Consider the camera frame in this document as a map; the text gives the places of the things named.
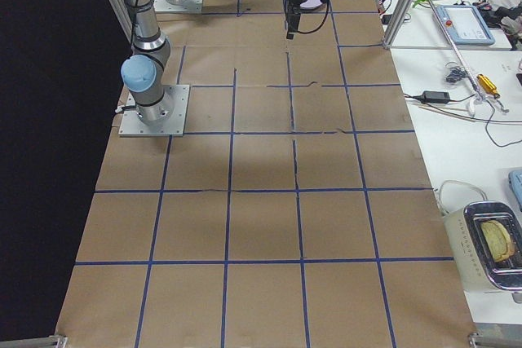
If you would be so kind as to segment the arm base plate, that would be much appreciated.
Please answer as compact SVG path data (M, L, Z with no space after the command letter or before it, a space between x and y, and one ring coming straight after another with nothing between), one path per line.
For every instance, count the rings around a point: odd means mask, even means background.
M157 13L163 14L200 14L203 0L154 0Z
M186 123L190 85L163 85L164 95L160 103L143 107L127 94L126 106L118 134L122 137L182 137Z

